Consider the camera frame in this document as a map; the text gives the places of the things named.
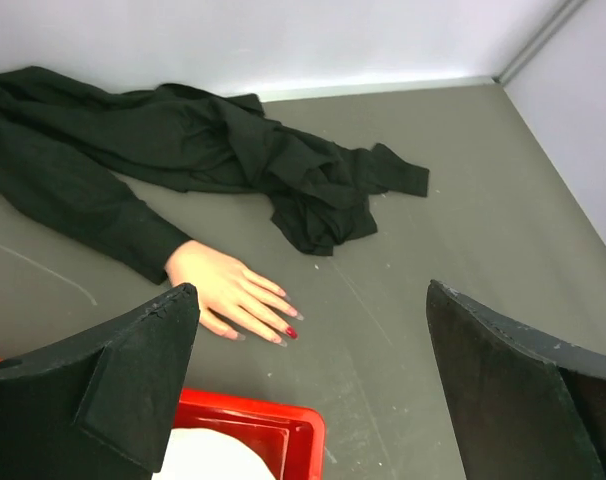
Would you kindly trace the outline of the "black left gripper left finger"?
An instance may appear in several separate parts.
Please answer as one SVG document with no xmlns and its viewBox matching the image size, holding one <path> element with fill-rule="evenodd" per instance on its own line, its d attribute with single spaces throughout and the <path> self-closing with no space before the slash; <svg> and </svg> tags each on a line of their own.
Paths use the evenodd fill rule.
<svg viewBox="0 0 606 480">
<path fill-rule="evenodd" d="M 199 321 L 174 287 L 0 361 L 0 479 L 149 479 L 160 471 Z"/>
</svg>

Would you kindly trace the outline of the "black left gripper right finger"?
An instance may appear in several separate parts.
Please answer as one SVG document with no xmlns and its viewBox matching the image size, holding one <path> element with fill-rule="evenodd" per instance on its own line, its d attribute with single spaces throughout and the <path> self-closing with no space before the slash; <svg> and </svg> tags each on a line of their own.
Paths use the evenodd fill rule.
<svg viewBox="0 0 606 480">
<path fill-rule="evenodd" d="M 469 479 L 606 479 L 606 356 L 431 281 L 426 317 Z"/>
</svg>

